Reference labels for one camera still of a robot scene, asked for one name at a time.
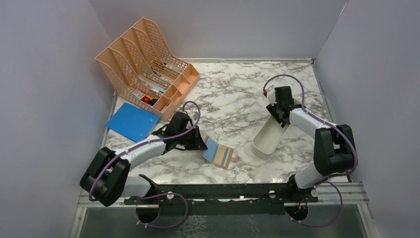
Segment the credit card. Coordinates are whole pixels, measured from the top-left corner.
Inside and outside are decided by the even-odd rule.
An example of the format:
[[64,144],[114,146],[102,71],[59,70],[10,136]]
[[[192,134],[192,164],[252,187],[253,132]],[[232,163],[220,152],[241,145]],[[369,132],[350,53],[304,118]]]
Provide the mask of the credit card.
[[233,155],[233,149],[225,146],[218,146],[214,156],[213,164],[221,168],[227,168]]

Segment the brown leather card holder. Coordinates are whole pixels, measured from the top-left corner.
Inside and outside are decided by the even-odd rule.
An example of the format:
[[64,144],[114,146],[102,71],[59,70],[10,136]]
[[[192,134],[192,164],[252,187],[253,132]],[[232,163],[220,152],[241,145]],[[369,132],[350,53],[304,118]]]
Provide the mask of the brown leather card holder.
[[233,148],[219,144],[208,135],[205,137],[205,144],[207,150],[202,152],[202,157],[209,164],[227,170],[230,163],[240,159]]

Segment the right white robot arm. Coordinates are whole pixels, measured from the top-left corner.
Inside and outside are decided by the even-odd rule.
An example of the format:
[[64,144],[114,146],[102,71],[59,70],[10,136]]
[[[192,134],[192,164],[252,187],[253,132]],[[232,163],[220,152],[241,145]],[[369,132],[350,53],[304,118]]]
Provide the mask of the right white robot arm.
[[269,104],[267,110],[281,127],[293,125],[314,139],[313,162],[304,170],[290,176],[286,196],[293,202],[306,194],[306,189],[331,175],[348,172],[355,165],[352,129],[336,125],[312,114],[302,103],[295,101],[289,86],[270,86],[263,90]]

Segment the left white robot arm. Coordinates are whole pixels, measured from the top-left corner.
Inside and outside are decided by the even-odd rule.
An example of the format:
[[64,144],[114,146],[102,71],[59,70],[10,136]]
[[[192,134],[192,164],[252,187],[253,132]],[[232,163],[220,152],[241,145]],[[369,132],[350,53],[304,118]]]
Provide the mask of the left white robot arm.
[[151,203],[156,196],[153,181],[146,176],[129,176],[129,172],[149,159],[178,149],[203,151],[207,149],[198,126],[200,113],[189,116],[176,112],[170,122],[152,132],[146,139],[131,146],[111,150],[101,148],[80,180],[80,187],[89,200],[108,207],[121,197],[137,196]]

